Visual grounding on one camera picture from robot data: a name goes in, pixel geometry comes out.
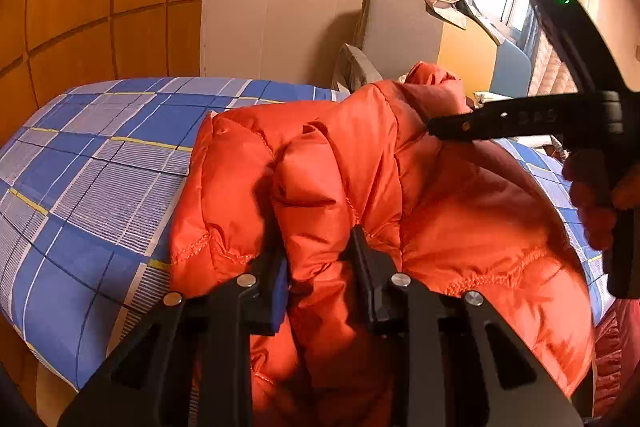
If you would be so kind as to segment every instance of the bed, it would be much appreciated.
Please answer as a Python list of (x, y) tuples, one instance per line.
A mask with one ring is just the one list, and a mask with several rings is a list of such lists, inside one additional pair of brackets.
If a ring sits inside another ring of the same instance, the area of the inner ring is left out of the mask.
[[(169, 285), (168, 231), (200, 122), (210, 111), (345, 94), (238, 78), (132, 78), (76, 87), (0, 150), (0, 307), (75, 389)], [(594, 321), (613, 302), (558, 161), (501, 139), (564, 221)]]

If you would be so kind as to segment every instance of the silver bolt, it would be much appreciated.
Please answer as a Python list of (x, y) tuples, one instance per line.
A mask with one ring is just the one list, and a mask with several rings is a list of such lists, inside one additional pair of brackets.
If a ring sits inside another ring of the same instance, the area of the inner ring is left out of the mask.
[(251, 288), (256, 281), (257, 279), (255, 278), (255, 275), (251, 275), (250, 273), (243, 273), (238, 277), (238, 279), (236, 279), (238, 286), (242, 286), (242, 288)]
[(411, 284), (411, 277), (406, 273), (398, 272), (391, 276), (391, 282), (396, 286), (407, 287)]
[(472, 306), (481, 306), (484, 302), (484, 297), (482, 297), (481, 293), (471, 290), (470, 292), (465, 293), (465, 301)]
[(182, 302), (182, 295), (178, 292), (169, 292), (162, 297), (162, 302), (165, 306), (177, 306)]

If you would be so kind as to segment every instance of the finger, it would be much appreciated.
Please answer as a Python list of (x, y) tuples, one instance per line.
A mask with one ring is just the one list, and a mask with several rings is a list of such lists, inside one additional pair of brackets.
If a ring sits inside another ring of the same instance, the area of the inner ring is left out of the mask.
[(611, 200), (616, 208), (627, 210), (640, 205), (640, 164), (636, 164), (613, 189)]
[(612, 232), (616, 225), (616, 211), (606, 206), (578, 208), (578, 217), (585, 229), (593, 233)]
[(596, 196), (590, 185), (582, 182), (574, 182), (569, 189), (569, 198), (574, 206), (595, 206)]
[(575, 182), (574, 176), (574, 155), (572, 154), (562, 165), (562, 177), (569, 182)]
[(613, 245), (613, 234), (611, 232), (586, 232), (587, 243), (593, 250), (609, 250)]

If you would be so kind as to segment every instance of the red fabric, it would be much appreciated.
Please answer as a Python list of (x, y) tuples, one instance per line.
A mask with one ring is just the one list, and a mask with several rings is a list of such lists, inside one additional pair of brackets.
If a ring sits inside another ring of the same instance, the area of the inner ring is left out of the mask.
[(640, 362), (640, 301), (617, 299), (596, 328), (594, 416), (606, 413)]
[(590, 367), (588, 291), (556, 211), (500, 146), (426, 132), (423, 118), (465, 106), (458, 79), (419, 69), (433, 84), (202, 124), (174, 215), (172, 289), (202, 295), (242, 273), (276, 225), (289, 257), (285, 324), (252, 340), (257, 425), (388, 425), (395, 350), (359, 322), (340, 257), (358, 223), (430, 289), (481, 291), (566, 394)]

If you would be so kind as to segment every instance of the black plastic bracket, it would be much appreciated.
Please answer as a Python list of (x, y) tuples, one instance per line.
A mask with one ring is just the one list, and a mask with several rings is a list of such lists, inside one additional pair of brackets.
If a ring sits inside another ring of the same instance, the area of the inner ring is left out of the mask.
[(354, 227), (359, 308), (376, 333), (398, 332), (402, 365), (392, 425), (580, 427), (582, 420), (526, 344), (476, 291), (430, 291), (396, 272)]
[(60, 427), (186, 427), (198, 353), (198, 427), (252, 424), (250, 335), (274, 335), (288, 295), (282, 248), (208, 295), (167, 293), (89, 379)]
[[(610, 190), (640, 159), (640, 93), (625, 84), (607, 45), (578, 0), (531, 0), (549, 42), (566, 64), (577, 94), (531, 96), (489, 102), (470, 114), (432, 118), (429, 132), (443, 140), (556, 135), (572, 151), (595, 149), (604, 167), (596, 179)], [(619, 212), (613, 230), (607, 288), (625, 299), (640, 298), (640, 207)]]

